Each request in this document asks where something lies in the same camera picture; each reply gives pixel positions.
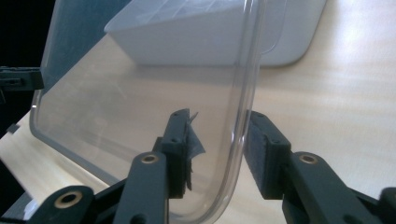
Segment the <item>transparent plastic lid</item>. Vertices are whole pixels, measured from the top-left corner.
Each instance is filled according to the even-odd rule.
[[[111,185],[188,108],[205,153],[170,219],[214,222],[239,172],[263,12],[261,0],[57,1],[32,133]]]

